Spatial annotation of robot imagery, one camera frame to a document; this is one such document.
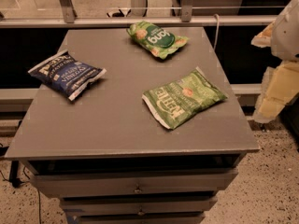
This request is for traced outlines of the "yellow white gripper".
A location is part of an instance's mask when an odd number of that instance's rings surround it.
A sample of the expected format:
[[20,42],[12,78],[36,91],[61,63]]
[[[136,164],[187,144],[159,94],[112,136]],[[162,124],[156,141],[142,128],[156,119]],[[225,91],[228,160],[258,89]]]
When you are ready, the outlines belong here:
[[299,93],[299,62],[282,61],[276,68],[267,67],[261,89],[253,119],[268,123]]

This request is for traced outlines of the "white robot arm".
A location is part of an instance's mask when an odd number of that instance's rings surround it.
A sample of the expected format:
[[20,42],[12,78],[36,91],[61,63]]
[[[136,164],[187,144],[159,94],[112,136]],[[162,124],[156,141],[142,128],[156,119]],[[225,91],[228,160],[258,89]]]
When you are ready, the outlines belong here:
[[270,47],[281,60],[278,67],[266,68],[253,113],[256,122],[268,123],[299,93],[299,0],[291,0],[274,22],[253,37],[251,44]]

